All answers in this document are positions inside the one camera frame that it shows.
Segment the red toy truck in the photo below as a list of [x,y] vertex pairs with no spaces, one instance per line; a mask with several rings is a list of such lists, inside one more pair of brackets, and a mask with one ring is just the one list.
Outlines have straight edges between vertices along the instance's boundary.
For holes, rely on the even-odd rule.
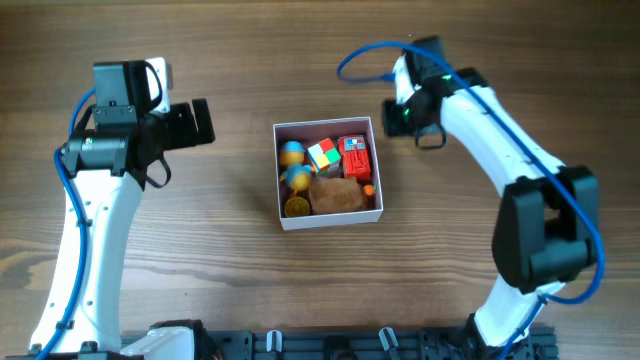
[[338,140],[345,178],[365,182],[371,179],[371,163],[367,143],[363,135],[342,136]]

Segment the orange duck toy blue cap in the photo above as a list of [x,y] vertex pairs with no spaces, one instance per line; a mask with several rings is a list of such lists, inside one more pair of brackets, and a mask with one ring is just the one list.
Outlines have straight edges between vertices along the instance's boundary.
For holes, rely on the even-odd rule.
[[297,141],[285,142],[279,152],[279,165],[285,170],[280,174],[279,181],[284,182],[290,189],[290,197],[308,190],[312,184],[312,169],[305,163],[306,149]]

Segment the white box with pink interior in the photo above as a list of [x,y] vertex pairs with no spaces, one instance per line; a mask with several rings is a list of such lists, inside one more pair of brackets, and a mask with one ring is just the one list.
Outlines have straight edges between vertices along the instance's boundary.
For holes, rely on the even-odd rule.
[[379,163],[375,134],[371,118],[351,117],[316,121],[300,121],[279,123],[273,126],[274,156],[278,158],[281,145],[289,140],[298,141],[305,147],[313,145],[324,138],[337,139],[343,135],[361,134],[365,137],[371,161],[372,181],[376,187],[373,197],[373,208],[370,210],[327,215],[309,215],[289,218],[285,216],[284,204],[290,190],[278,180],[280,175],[279,161],[276,161],[276,189],[278,196],[279,220],[284,230],[298,230],[327,226],[351,225],[377,222],[384,211],[384,198],[380,180]]

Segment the multicoloured puzzle cube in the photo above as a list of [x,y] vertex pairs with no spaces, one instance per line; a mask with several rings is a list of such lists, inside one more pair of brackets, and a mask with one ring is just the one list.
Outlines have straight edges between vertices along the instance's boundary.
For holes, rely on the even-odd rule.
[[330,138],[325,138],[307,149],[313,171],[318,176],[329,176],[339,170],[341,155]]

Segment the yellow round lemon slice toy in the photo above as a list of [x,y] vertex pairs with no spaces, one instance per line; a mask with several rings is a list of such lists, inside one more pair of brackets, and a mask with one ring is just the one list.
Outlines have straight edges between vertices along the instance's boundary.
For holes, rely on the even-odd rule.
[[311,214],[311,206],[305,198],[293,196],[285,202],[284,214],[288,218],[309,216]]

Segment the brown plush toy with carrot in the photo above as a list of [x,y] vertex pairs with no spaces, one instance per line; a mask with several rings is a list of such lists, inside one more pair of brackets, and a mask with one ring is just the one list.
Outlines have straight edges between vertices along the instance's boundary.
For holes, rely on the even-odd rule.
[[319,177],[312,181],[308,197],[313,215],[359,212],[369,209],[377,190],[354,179]]

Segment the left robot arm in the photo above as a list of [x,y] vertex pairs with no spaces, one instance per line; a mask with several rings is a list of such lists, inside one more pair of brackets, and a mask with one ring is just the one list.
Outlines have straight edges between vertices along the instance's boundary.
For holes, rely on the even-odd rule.
[[206,359],[213,342],[198,321],[167,322],[160,344],[126,349],[119,299],[129,231],[147,186],[148,168],[169,167],[165,154],[214,141],[206,100],[173,104],[171,67],[163,57],[102,62],[78,101],[68,139],[54,152],[65,190],[65,218],[47,305],[29,359]]

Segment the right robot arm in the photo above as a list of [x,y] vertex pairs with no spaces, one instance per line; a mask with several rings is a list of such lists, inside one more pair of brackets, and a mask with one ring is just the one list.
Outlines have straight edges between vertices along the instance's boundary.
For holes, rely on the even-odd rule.
[[524,348],[550,302],[578,305],[598,290],[606,255],[598,230],[598,180],[541,148],[473,68],[453,69],[438,38],[397,43],[383,80],[390,136],[454,137],[493,183],[500,205],[491,251],[497,279],[457,340],[468,356],[504,359]]

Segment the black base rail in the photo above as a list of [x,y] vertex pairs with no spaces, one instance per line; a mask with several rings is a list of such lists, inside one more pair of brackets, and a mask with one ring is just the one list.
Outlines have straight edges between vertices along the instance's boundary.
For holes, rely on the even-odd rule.
[[282,348],[267,343],[266,333],[211,331],[220,359],[470,359],[461,328],[427,327],[394,330],[395,342],[385,344],[380,331],[284,332]]

